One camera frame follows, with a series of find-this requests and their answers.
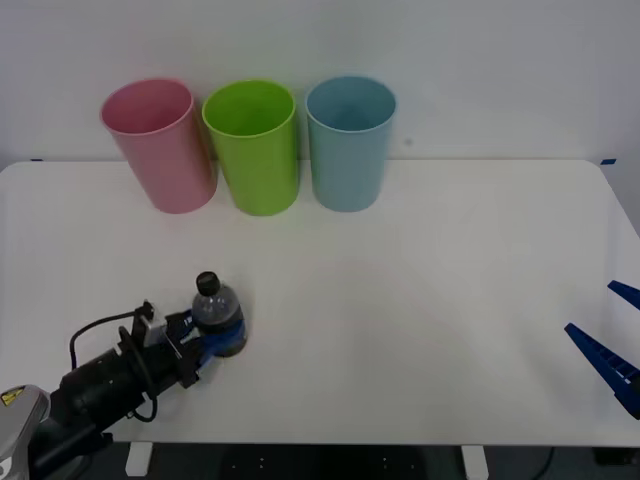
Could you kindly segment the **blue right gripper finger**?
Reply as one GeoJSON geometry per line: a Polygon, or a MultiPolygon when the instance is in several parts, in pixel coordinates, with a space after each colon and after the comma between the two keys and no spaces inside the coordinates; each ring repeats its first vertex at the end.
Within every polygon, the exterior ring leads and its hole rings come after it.
{"type": "Polygon", "coordinates": [[[564,328],[576,347],[613,391],[614,397],[639,419],[639,369],[586,334],[573,323],[564,328]]]}
{"type": "Polygon", "coordinates": [[[619,281],[611,281],[607,288],[624,299],[627,303],[636,309],[640,309],[640,290],[621,283],[619,281]]]}

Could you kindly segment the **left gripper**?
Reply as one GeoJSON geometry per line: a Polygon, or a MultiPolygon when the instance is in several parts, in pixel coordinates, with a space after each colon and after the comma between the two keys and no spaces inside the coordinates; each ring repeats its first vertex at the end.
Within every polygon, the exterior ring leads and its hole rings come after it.
{"type": "Polygon", "coordinates": [[[244,321],[199,323],[197,329],[192,311],[186,310],[166,317],[165,337],[177,358],[178,383],[188,389],[209,361],[237,355],[246,345],[247,331],[244,321]]]}

